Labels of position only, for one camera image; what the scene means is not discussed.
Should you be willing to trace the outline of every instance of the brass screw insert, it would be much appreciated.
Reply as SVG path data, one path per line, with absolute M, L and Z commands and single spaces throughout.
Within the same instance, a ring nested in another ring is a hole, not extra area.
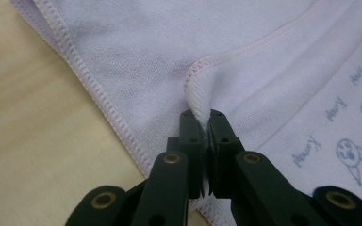
M 254 153 L 247 153 L 243 156 L 243 160 L 247 163 L 256 164 L 261 161 L 261 157 Z
M 351 210 L 351 209 L 355 209 L 356 208 L 356 204 L 354 199 L 352 199 L 352 197 L 350 197 L 349 195 L 346 195 L 342 192 L 339 191 L 328 191 L 325 194 L 325 197 L 327 198 L 327 200 L 336 205 L 339 208 L 342 209 L 347 209 L 347 210 Z
M 165 163 L 175 164 L 181 160 L 181 157 L 180 157 L 180 155 L 178 155 L 176 153 L 169 153 L 169 154 L 166 154 L 166 156 L 164 156 L 163 160 Z
M 106 209 L 116 201 L 116 194 L 111 191 L 102 192 L 93 197 L 90 204 L 95 209 Z

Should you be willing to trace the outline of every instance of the wooden table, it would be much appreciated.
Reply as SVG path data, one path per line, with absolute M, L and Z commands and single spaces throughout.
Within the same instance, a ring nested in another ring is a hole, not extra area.
M 64 225 L 90 190 L 142 180 L 68 65 L 0 0 L 0 226 Z

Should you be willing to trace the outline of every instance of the pink stitching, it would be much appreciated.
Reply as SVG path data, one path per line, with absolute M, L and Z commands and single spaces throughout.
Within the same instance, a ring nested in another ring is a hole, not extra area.
M 201 73 L 207 69 L 210 69 L 210 68 L 216 67 L 218 65 L 221 65 L 225 62 L 228 62 L 229 60 L 231 60 L 234 57 L 240 57 L 243 54 L 247 54 L 251 51 L 254 51 L 255 49 L 263 47 L 263 46 L 269 44 L 270 42 L 277 40 L 281 36 L 287 34 L 289 31 L 291 31 L 292 29 L 303 24 L 306 20 L 308 20 L 313 15 L 315 15 L 315 13 L 324 5 L 325 2 L 326 2 L 325 0 L 320 0 L 319 2 L 317 2 L 315 4 L 315 6 L 313 6 L 309 11 L 307 11 L 304 15 L 302 15 L 297 20 L 286 24 L 285 26 L 281 27 L 280 29 L 273 32 L 269 36 L 263 38 L 262 40 L 257 41 L 253 45 L 248 45 L 248 46 L 239 48 L 235 51 L 232 51 L 231 52 L 232 55 L 228 56 L 227 59 L 225 59 L 223 61 L 221 61 L 221 59 L 219 57 L 217 57 L 215 59 L 211 59 L 211 60 L 208 59 L 208 57 L 199 59 L 189 68 L 189 71 L 187 72 L 186 81 L 184 84 L 184 89 L 188 86 L 189 81 L 192 79 L 192 77 L 197 76 L 198 73 Z

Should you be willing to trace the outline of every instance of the stitched hem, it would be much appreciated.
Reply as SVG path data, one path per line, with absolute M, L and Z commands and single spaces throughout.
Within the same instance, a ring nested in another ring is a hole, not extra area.
M 234 58 L 248 55 L 253 51 L 256 51 L 268 44 L 275 42 L 279 38 L 295 30 L 296 28 L 299 28 L 300 26 L 304 25 L 307 21 L 309 21 L 312 17 L 314 17 L 320 11 L 320 9 L 322 9 L 326 4 L 327 0 L 319 0 L 311 8 L 309 8 L 303 15 L 301 15 L 297 19 L 284 25 L 283 27 L 272 32 L 270 35 L 264 37 L 263 39 L 253 44 L 249 44 L 247 46 L 229 52 L 224 52 L 213 56 L 207 56 L 196 61 L 187 71 L 184 83 L 184 92 L 187 93 L 187 89 L 189 89 L 190 97 L 193 97 L 194 100 L 193 103 L 194 107 L 192 107 L 192 113 L 202 124 L 202 126 L 206 128 L 206 121 L 202 121 L 202 118 L 208 117 L 209 111 L 205 109 L 206 108 L 205 103 L 203 103 L 202 98 L 200 98 L 200 96 L 202 96 L 202 91 L 198 90 L 195 86 L 192 85 L 191 82 L 192 80 L 196 81 L 201 74 L 203 74 L 205 71 L 209 69 L 212 69 L 223 63 L 226 63 Z M 189 103 L 189 105 L 192 105 L 189 99 L 190 98 L 187 97 L 187 102 Z
M 216 67 L 218 65 L 221 65 L 221 64 L 223 64 L 225 62 L 230 61 L 234 57 L 241 57 L 244 54 L 249 54 L 252 51 L 255 51 L 255 50 L 261 48 L 262 46 L 265 46 L 266 44 L 275 41 L 279 37 L 281 37 L 283 35 L 286 35 L 288 32 L 292 31 L 293 28 L 299 27 L 300 25 L 304 25 L 304 22 L 306 22 L 307 20 L 312 18 L 314 15 L 316 15 L 316 13 L 318 11 L 320 11 L 320 9 L 325 6 L 325 3 L 327 3 L 326 0 L 325 1 L 320 0 L 309 11 L 307 11 L 303 16 L 298 18 L 297 20 L 299 20 L 299 21 L 295 20 L 295 21 L 287 24 L 283 28 L 277 30 L 275 33 L 272 33 L 268 37 L 264 38 L 263 40 L 260 40 L 260 41 L 256 42 L 253 45 L 248 45 L 248 46 L 242 47 L 242 48 L 240 48 L 238 50 L 231 51 L 231 52 L 226 52 L 226 53 L 223 53 L 223 54 L 220 54 L 220 55 L 207 56 L 205 58 L 199 59 L 198 61 L 195 62 L 195 64 L 192 65 L 192 67 L 189 69 L 189 71 L 187 73 L 185 88 L 187 86 L 189 86 L 189 89 L 190 89 L 189 91 L 193 91 L 193 92 L 197 93 L 195 96 L 198 96 L 200 94 L 199 90 L 197 90 L 194 86 L 192 86 L 190 84 L 190 81 L 192 79 L 194 79 L 194 77 L 199 76 L 200 73 L 203 73 L 205 70 L 209 70 L 209 69 L 211 69 L 213 67 Z M 225 225 L 224 219 L 223 218 L 218 219 L 218 217 L 217 217 L 217 215 L 221 211 L 219 211 L 216 208 L 213 208 L 212 204 L 210 202 L 207 202 L 202 208 L 199 208 L 199 211 L 201 211 L 201 213 L 204 216 L 206 216 L 209 223 L 213 223 L 215 225 Z
M 146 177 L 149 173 L 149 158 L 141 151 L 139 143 L 133 138 L 129 125 L 123 120 L 120 112 L 116 111 L 115 109 L 117 108 L 115 105 L 107 99 L 107 95 L 102 86 L 93 79 L 87 66 L 75 50 L 65 23 L 58 15 L 57 10 L 47 0 L 37 1 L 36 5 L 51 27 L 63 58 L 75 72 L 75 75 L 81 81 L 84 88 L 89 92 L 92 100 L 101 109 L 111 127 L 117 133 L 119 139 L 130 152 L 132 158 Z
M 59 55 L 61 52 L 58 50 L 58 44 L 56 43 L 52 32 L 48 31 L 45 26 L 40 24 L 35 17 L 35 14 L 31 13 L 29 6 L 25 3 L 24 0 L 10 0 L 11 4 L 16 7 L 19 11 L 19 14 L 28 22 L 28 24 L 42 37 L 42 39 Z

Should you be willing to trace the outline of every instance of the cloth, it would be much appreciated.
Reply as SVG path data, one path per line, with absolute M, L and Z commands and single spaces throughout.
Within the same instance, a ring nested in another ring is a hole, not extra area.
M 189 108 L 230 120 L 299 190 L 362 199 L 362 0 L 12 0 L 72 67 L 142 172 Z M 191 202 L 213 225 L 230 203 Z

